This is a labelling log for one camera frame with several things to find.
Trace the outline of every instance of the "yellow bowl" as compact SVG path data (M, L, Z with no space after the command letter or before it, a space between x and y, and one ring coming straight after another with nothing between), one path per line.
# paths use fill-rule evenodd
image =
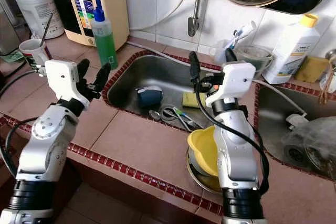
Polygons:
M215 127L193 131L188 136L188 145L194 151L198 165L212 176L218 177L217 146L214 140Z

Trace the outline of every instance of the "sink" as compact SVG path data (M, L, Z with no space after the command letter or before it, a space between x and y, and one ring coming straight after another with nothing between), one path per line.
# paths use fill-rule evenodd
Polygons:
M206 73L201 71L201 78ZM163 100L161 104L140 108L136 89L147 86L159 86L163 91ZM113 106L147 118L150 118L149 110L159 111L160 108L176 106L203 127L211 126L200 109L182 107L183 92L193 92L189 67L160 56L146 55L131 63L110 88L107 98ZM164 122L185 129L178 119L168 116Z
M307 112L306 118L314 120L320 117L336 115L336 101L328 101L320 105L318 97L292 89L277 87ZM285 145L282 138L290 132L289 124L285 121L290 114L301 114L295 107L274 91L262 87L259 91L259 125L258 129L263 137L266 150L275 158L291 166L308 172L318 173L329 177L317 169L306 152L293 145Z

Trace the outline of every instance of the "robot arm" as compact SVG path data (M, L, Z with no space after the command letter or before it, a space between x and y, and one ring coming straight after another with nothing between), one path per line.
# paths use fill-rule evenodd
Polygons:
M236 61L233 52L228 49L232 62L223 67L223 73L208 74L199 80L199 65L194 52L190 54L191 76L194 83L198 105L202 112L215 123L214 140L218 151L218 179L223 191L223 224L267 223L260 203L261 194L268 189L267 176L264 175L262 188L259 188L257 161L254 148L262 149L254 142L254 131L247 122L245 106L239 106L241 98L249 89L255 67L250 63ZM218 89L209 90L218 85ZM215 117L211 117L203 108L199 92L207 92L205 103L212 108ZM267 163L262 155L263 164Z
M78 117L105 85L110 72L107 64L93 84L83 78L89 66L48 60L45 73L59 101L52 104L34 123L28 144L22 150L14 193L8 209L2 211L1 224L50 223L55 184L63 170L67 146L73 139Z

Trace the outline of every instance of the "white mug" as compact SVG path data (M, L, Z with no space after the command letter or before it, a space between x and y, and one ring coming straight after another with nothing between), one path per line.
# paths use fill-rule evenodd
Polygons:
M46 43L43 42L40 46L41 41L41 39L29 39L19 45L20 52L33 69L36 69L36 65L44 66L45 61L52 59Z

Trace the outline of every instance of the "pink tile countertop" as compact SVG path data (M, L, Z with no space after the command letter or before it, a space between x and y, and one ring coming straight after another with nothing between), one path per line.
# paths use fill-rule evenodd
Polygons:
M130 39L167 54L184 58L188 56L185 50L147 40ZM100 67L95 48L76 44L65 35L48 40L47 45L57 59L79 62L88 58L90 68L87 79L94 79ZM112 71L110 77L121 71L124 63L141 50L130 45L119 49L119 67ZM209 56L199 54L199 58L202 62L212 63ZM11 68L0 62L0 70L4 74L10 72ZM308 89L315 87L307 83L294 84L304 85ZM240 101L248 106L251 123L256 119L255 88L253 85ZM46 79L32 74L16 83L2 97L0 117L5 114L3 118L6 122L13 124L13 119L24 120L42 114L55 101L56 97ZM186 132L110 107L101 99L93 101L89 111L80 116L68 157L220 223L221 197L200 188L186 170L186 138ZM270 190L262 198L264 214L269 223L332 222L336 218L336 212L333 211L336 204L333 182L290 168L272 158L269 158L269 162Z

